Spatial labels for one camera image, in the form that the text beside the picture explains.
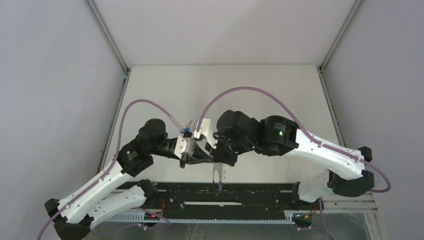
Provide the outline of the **silver key with blue head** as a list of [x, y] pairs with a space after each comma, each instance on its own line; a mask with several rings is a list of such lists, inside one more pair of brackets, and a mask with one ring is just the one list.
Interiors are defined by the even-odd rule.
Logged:
[[192, 120], [190, 120], [186, 125], [185, 125], [185, 127], [184, 127], [184, 130], [186, 131], [186, 132], [190, 132], [191, 131], [191, 129], [192, 129], [192, 124], [193, 124], [193, 121]]

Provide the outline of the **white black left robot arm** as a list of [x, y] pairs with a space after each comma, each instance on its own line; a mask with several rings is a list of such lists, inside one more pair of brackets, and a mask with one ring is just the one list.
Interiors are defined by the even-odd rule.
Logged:
[[215, 130], [211, 120], [206, 118], [196, 123], [194, 132], [170, 139], [163, 120], [148, 120], [95, 177], [68, 197], [51, 198], [44, 204], [58, 237], [82, 240], [100, 223], [121, 212], [156, 206], [159, 192], [149, 179], [142, 179], [112, 197], [108, 195], [153, 165], [154, 155], [174, 158], [184, 164], [192, 158], [204, 160], [206, 155], [195, 142], [206, 138], [208, 144], [215, 147]]

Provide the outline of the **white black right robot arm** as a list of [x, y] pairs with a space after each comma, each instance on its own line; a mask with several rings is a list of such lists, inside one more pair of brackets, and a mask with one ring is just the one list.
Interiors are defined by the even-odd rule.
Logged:
[[234, 166], [239, 155], [254, 151], [267, 157], [297, 157], [325, 168], [315, 178], [294, 185], [290, 201], [297, 209], [331, 193], [359, 197], [375, 186], [374, 174], [365, 169], [364, 161], [372, 160], [372, 150], [366, 146], [343, 149], [321, 138], [313, 141], [296, 122], [278, 115], [256, 120], [227, 110], [216, 127], [212, 135], [216, 142], [205, 147], [216, 163]]

